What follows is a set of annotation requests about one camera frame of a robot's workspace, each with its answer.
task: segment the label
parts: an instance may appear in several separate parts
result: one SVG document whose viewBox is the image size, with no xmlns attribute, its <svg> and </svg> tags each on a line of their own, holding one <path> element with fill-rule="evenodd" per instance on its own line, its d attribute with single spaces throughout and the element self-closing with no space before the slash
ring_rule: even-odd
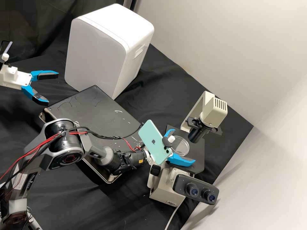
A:
<svg viewBox="0 0 307 230">
<path fill-rule="evenodd" d="M 18 164 L 15 167 L 14 173 L 17 173 L 19 171 L 19 166 Z M 18 173 L 14 178 L 12 178 L 12 186 L 14 189 L 20 190 L 25 183 L 27 179 L 27 174 L 22 174 L 21 172 Z"/>
<path fill-rule="evenodd" d="M 169 205 L 171 205 L 171 206 L 176 207 L 176 204 L 175 204 L 175 203 L 173 203 L 173 202 L 171 202 L 171 201 L 166 201 L 166 203 L 167 203 L 167 204 L 169 204 Z"/>
<path fill-rule="evenodd" d="M 91 152 L 90 155 L 93 156 L 93 157 L 99 158 L 99 159 L 101 158 L 100 155 L 98 155 L 97 153 L 94 153 L 94 152 Z"/>
<path fill-rule="evenodd" d="M 25 197 L 25 196 L 28 195 L 28 192 L 29 192 L 30 188 L 32 187 L 32 184 L 34 182 L 36 175 L 37 175 L 37 172 L 33 172 L 33 173 L 28 175 L 27 180 L 26 180 L 26 182 L 25 182 L 25 184 L 24 184 L 24 186 L 23 186 L 23 188 L 20 192 L 22 197 Z"/>
</svg>

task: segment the microscope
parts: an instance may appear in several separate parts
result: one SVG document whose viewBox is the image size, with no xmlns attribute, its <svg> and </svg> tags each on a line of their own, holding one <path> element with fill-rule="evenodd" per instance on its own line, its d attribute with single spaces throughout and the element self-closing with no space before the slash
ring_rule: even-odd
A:
<svg viewBox="0 0 307 230">
<path fill-rule="evenodd" d="M 189 146 L 197 144 L 204 135 L 210 132 L 221 135 L 219 125 L 227 113 L 227 103 L 205 91 L 180 127 L 187 133 L 189 142 L 173 136 L 174 129 L 167 130 L 161 142 L 165 151 L 170 148 L 169 154 L 164 157 L 164 161 L 156 161 L 158 157 L 151 151 L 150 143 L 143 140 L 150 153 L 148 163 L 151 169 L 147 186 L 150 188 L 151 199 L 174 207 L 178 207 L 186 197 L 209 205 L 216 203 L 218 188 L 194 178 L 194 174 L 187 168 L 195 164 L 195 160 L 185 155 L 189 152 Z"/>
</svg>

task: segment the microscope knob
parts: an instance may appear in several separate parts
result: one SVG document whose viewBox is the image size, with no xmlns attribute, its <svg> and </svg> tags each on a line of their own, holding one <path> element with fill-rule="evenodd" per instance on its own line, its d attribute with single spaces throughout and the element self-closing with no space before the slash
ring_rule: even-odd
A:
<svg viewBox="0 0 307 230">
<path fill-rule="evenodd" d="M 168 138 L 168 141 L 169 141 L 170 143 L 173 143 L 175 140 L 176 140 L 176 138 L 175 138 L 173 135 L 171 135 L 171 136 Z"/>
<path fill-rule="evenodd" d="M 159 165 L 152 165 L 150 169 L 150 174 L 154 176 L 159 176 L 161 167 Z"/>
</svg>

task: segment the black cable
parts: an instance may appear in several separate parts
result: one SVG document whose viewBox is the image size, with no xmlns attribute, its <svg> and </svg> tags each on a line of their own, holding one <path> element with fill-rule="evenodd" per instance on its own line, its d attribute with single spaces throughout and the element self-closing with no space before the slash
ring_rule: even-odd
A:
<svg viewBox="0 0 307 230">
<path fill-rule="evenodd" d="M 24 164 L 14 175 L 12 175 L 11 177 L 9 177 L 6 182 L 1 186 L 0 191 L 4 188 L 4 186 L 10 182 L 11 179 L 13 179 L 18 173 L 20 173 L 22 170 L 24 170 L 35 158 L 37 158 L 39 155 L 41 155 L 53 142 L 55 142 L 56 140 L 58 140 L 60 137 L 63 136 L 63 133 L 58 134 L 54 139 L 52 139 L 50 142 L 46 143 L 43 147 L 40 147 L 37 151 L 37 153 L 35 154 L 35 156 L 30 159 L 29 161 L 27 161 L 26 164 Z"/>
<path fill-rule="evenodd" d="M 126 161 L 129 163 L 129 165 L 131 166 L 132 169 L 137 169 L 131 162 L 130 157 L 131 157 L 131 152 L 130 151 L 126 151 L 126 152 L 121 152 L 119 153 L 120 156 L 123 156 Z"/>
<path fill-rule="evenodd" d="M 88 127 L 86 126 L 79 126 L 79 127 L 75 127 L 75 128 L 71 128 L 69 129 L 68 131 L 72 131 L 72 130 L 78 130 L 78 129 L 86 129 L 88 133 L 92 134 L 93 136 L 97 137 L 97 138 L 100 138 L 100 139 L 106 139 L 106 140 L 119 140 L 119 139 L 123 139 L 123 138 L 126 138 L 126 137 L 129 137 L 131 135 L 133 135 L 135 132 L 137 132 L 144 124 L 141 123 L 140 126 L 137 128 L 137 130 L 135 130 L 133 133 L 125 136 L 125 137 L 119 137 L 119 136 L 111 136 L 111 137 L 108 137 L 108 136 L 103 136 L 103 135 L 99 135 L 98 133 L 95 133 L 94 131 L 91 131 Z"/>
<path fill-rule="evenodd" d="M 33 216 L 33 211 L 32 211 L 32 209 L 31 209 L 29 206 L 27 206 L 27 213 L 28 213 L 28 209 L 30 210 L 30 216 L 29 216 L 29 218 L 26 220 L 26 222 L 25 222 L 25 224 L 24 224 L 24 226 L 22 227 L 21 230 L 24 230 L 24 229 L 25 229 L 25 226 L 27 225 L 28 221 L 29 221 L 29 220 L 31 219 L 31 217 Z"/>
</svg>

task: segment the white cable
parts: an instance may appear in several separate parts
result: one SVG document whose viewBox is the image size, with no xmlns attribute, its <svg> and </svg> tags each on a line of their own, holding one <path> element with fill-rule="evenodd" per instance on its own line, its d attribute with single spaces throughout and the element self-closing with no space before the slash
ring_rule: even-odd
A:
<svg viewBox="0 0 307 230">
<path fill-rule="evenodd" d="M 165 227 L 164 230 L 167 230 L 167 228 L 169 227 L 169 224 L 170 224 L 170 222 L 172 221 L 172 219 L 173 219 L 175 213 L 177 212 L 178 208 L 180 207 L 180 205 L 183 203 L 184 200 L 185 200 L 185 199 L 183 199 L 183 200 L 181 201 L 181 203 L 177 206 L 177 208 L 175 208 L 175 210 L 174 210 L 173 214 L 171 215 L 169 221 L 167 222 L 167 225 L 166 225 L 166 227 Z"/>
</svg>

